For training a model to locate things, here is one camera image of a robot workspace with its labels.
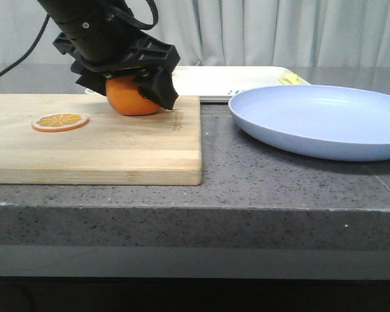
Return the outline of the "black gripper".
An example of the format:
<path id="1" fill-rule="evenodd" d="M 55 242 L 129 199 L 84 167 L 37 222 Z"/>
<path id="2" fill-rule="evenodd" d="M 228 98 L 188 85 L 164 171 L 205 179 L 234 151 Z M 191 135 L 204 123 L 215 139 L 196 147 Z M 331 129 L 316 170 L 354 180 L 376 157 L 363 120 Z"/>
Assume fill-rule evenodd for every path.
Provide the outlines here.
<path id="1" fill-rule="evenodd" d="M 106 96 L 103 73 L 144 68 L 135 77 L 139 94 L 164 109 L 174 108 L 178 94 L 171 72 L 180 61 L 179 53 L 174 45 L 145 33 L 156 26 L 158 13 L 152 14 L 151 23 L 128 12 L 59 13 L 52 19 L 61 29 L 54 46 L 74 59 L 70 70 L 80 75 L 78 85 Z"/>

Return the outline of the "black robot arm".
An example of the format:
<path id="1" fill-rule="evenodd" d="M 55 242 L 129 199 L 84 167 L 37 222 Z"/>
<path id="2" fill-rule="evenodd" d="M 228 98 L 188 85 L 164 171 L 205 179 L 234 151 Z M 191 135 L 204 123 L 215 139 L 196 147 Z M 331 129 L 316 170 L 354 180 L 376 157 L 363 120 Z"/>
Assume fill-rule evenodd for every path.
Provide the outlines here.
<path id="1" fill-rule="evenodd" d="M 174 45 L 150 35 L 159 20 L 154 1 L 147 2 L 151 23 L 135 18 L 125 1 L 41 1 L 61 30 L 53 45 L 74 58 L 76 83 L 106 95 L 106 82 L 129 77 L 138 93 L 171 110 L 178 97 L 172 72 L 180 56 Z"/>

